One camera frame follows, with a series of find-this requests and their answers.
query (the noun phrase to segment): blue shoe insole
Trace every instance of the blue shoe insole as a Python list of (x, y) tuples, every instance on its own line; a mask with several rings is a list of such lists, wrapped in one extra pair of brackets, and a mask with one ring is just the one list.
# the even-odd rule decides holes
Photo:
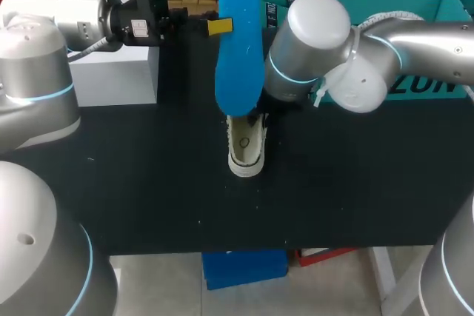
[(216, 101), (224, 114), (244, 116), (264, 86), (260, 0), (219, 0), (219, 18), (232, 18), (233, 31), (220, 35)]

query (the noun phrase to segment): black table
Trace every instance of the black table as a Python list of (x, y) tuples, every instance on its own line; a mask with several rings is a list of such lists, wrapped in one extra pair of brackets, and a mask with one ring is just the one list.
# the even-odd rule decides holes
[(3, 157), (43, 178), (104, 252), (429, 244), (472, 191), (467, 99), (292, 112), (269, 128), (264, 171), (237, 178), (214, 100), (218, 40), (182, 42), (161, 51), (159, 105), (81, 108), (76, 134)]

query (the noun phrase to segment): white sneaker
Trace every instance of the white sneaker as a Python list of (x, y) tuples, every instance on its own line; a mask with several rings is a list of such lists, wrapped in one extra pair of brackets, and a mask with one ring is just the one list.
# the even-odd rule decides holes
[(227, 116), (229, 168), (241, 178), (260, 173), (265, 161), (265, 114), (234, 118)]

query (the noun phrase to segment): blue box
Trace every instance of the blue box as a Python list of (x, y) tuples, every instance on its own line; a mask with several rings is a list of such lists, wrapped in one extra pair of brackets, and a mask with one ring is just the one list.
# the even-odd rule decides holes
[(207, 289), (215, 290), (284, 277), (288, 258), (281, 250), (203, 253), (202, 266)]
[[(427, 21), (471, 21), (460, 0), (339, 0), (350, 14), (353, 24), (382, 12), (405, 10)], [(397, 78), (387, 100), (465, 98), (460, 86), (444, 84), (432, 78), (404, 76)], [(323, 101), (330, 101), (328, 95)]]

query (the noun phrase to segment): white box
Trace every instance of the white box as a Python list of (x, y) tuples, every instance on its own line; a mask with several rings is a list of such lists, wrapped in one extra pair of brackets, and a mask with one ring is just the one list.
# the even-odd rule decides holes
[(79, 106), (155, 104), (158, 62), (158, 47), (123, 46), (71, 63)]

